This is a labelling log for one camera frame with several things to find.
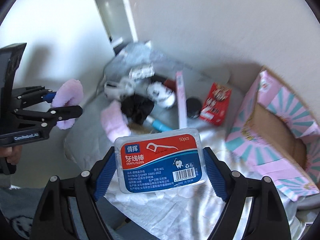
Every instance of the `white label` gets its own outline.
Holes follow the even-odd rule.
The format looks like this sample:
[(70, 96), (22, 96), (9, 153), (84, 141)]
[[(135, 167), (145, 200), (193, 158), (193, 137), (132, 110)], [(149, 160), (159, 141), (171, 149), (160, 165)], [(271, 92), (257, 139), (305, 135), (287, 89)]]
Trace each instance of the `white label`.
[(185, 169), (182, 171), (174, 171), (172, 174), (174, 182), (196, 177), (195, 168)]
[(19, 141), (19, 140), (29, 139), (29, 138), (33, 138), (33, 137), (38, 137), (38, 136), (39, 136), (38, 133), (32, 133), (32, 134), (27, 134), (27, 135), (21, 135), (19, 137), (14, 137), (13, 139), (15, 141)]
[(214, 117), (213, 114), (209, 114), (208, 112), (204, 112), (204, 113), (201, 112), (200, 115), (205, 117), (205, 118), (207, 118), (207, 119), (209, 119), (209, 120), (211, 120)]

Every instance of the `dental floss box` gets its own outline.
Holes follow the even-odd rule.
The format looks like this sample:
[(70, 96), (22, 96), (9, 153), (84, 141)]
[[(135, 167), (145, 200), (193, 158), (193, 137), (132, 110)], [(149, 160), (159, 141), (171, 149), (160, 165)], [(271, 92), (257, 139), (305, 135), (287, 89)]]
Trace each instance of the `dental floss box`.
[(117, 138), (116, 166), (123, 193), (155, 192), (207, 179), (197, 129)]

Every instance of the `blue gripper pad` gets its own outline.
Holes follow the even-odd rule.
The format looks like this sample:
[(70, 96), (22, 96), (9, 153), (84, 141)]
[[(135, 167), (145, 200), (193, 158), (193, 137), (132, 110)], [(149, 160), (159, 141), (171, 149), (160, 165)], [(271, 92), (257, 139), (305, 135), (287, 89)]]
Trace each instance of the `blue gripper pad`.
[(210, 148), (204, 148), (203, 153), (207, 175), (213, 190), (218, 197), (220, 197), (224, 202), (227, 202), (231, 195), (231, 183), (228, 179), (231, 171), (224, 162), (217, 159)]
[(113, 175), (116, 172), (116, 157), (115, 152), (111, 154), (109, 160), (103, 167), (102, 171), (100, 172), (98, 178), (96, 179), (96, 188), (93, 194), (95, 201), (98, 201), (101, 197), (103, 197), (107, 189), (109, 187), (110, 181)]
[(52, 100), (56, 96), (56, 93), (57, 92), (50, 92), (46, 94), (45, 96), (43, 96), (43, 101), (46, 101), (47, 103), (52, 103)]

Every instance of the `cardboard box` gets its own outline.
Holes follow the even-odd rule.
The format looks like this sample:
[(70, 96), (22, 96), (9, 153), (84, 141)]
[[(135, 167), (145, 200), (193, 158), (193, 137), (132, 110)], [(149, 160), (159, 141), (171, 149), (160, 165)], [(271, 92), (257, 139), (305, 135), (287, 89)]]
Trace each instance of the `cardboard box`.
[(276, 115), (256, 103), (250, 120), (250, 127), (258, 136), (272, 145), (282, 156), (292, 160), (297, 169), (304, 169), (307, 149), (301, 139), (294, 137), (287, 125)]
[(213, 83), (201, 109), (200, 118), (214, 125), (222, 125), (229, 106), (231, 89)]
[(260, 72), (244, 97), (226, 146), (291, 200), (319, 193), (319, 125), (269, 70)]

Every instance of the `red box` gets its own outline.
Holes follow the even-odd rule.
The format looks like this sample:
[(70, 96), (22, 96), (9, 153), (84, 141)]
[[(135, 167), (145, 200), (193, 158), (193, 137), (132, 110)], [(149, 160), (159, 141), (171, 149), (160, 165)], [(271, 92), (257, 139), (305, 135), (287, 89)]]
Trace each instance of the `red box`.
[(230, 96), (230, 88), (213, 83), (201, 109), (200, 118), (214, 125), (221, 125), (227, 113)]

